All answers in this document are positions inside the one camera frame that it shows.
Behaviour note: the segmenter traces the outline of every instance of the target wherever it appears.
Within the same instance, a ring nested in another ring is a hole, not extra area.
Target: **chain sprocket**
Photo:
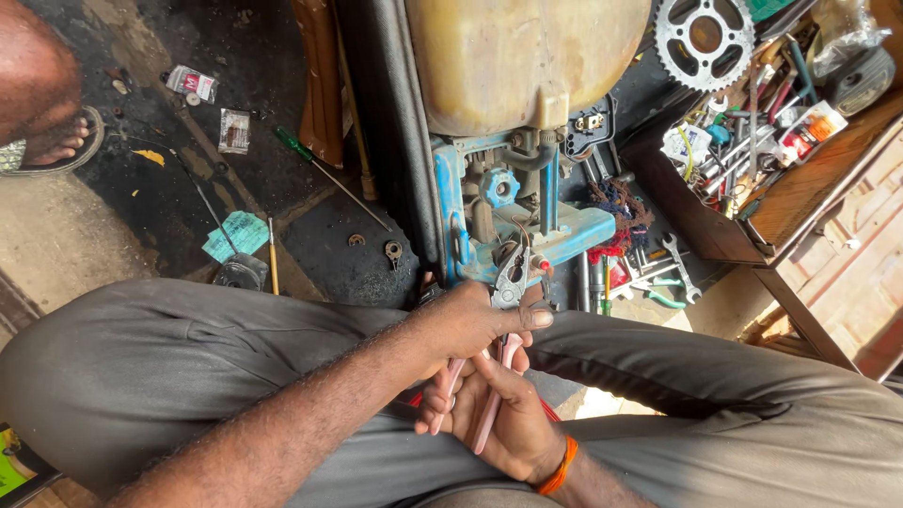
[[[656,14],[656,48],[665,70],[679,83],[704,92],[725,89],[738,80],[752,60],[756,42],[756,29],[746,3],[742,0],[719,0],[730,4],[740,14],[742,26],[735,29],[715,9],[715,1],[696,0],[698,5],[689,14],[678,16],[683,17],[680,24],[673,24],[669,18],[676,6],[687,4],[685,0],[663,0]],[[721,32],[718,47],[710,52],[697,48],[691,39],[694,24],[699,20],[709,27],[717,25]],[[681,61],[675,59],[673,52],[677,52]],[[727,53],[731,53],[729,62],[720,62],[719,59]]]

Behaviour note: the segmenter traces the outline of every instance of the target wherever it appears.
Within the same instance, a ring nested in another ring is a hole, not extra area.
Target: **hand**
[[[433,367],[430,377],[449,358],[470,358],[479,354],[503,334],[516,333],[525,345],[533,343],[531,330],[552,324],[552,313],[530,309],[530,298],[523,298],[517,309],[503,311],[489,302],[489,287],[467,281],[411,313],[401,326],[426,341]]]
[[[482,354],[474,356],[455,386],[454,408],[452,397],[446,395],[448,370],[441,369],[434,384],[424,390],[421,415],[414,430],[417,434],[426,433],[443,414],[441,431],[451,432],[469,447],[491,387],[502,396],[502,406],[480,458],[516,480],[538,485],[561,464],[567,445],[545,417],[536,388],[518,374],[529,364],[523,350],[520,353],[512,363],[514,370]]]

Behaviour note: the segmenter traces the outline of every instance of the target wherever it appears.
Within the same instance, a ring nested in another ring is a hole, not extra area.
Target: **yellow wire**
[[[680,133],[680,136],[684,139],[684,144],[686,145],[686,153],[689,156],[689,161],[686,163],[686,173],[684,174],[684,181],[690,181],[690,175],[693,174],[693,147],[690,146],[690,138],[686,136],[686,133],[680,127],[677,128],[677,132]]]

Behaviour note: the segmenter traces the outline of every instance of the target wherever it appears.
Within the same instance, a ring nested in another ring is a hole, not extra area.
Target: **orange thread bracelet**
[[[571,466],[573,458],[577,456],[577,441],[570,436],[565,436],[565,438],[567,439],[567,450],[564,451],[564,460],[558,466],[555,474],[536,489],[536,492],[541,495],[549,495],[564,484],[564,478],[567,477],[567,468]]]

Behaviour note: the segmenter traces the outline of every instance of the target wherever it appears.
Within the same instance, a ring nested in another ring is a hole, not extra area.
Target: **bare foot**
[[[79,117],[71,127],[54,128],[44,136],[29,139],[25,147],[24,165],[48,165],[74,157],[76,148],[85,144],[85,138],[89,134],[88,121]]]

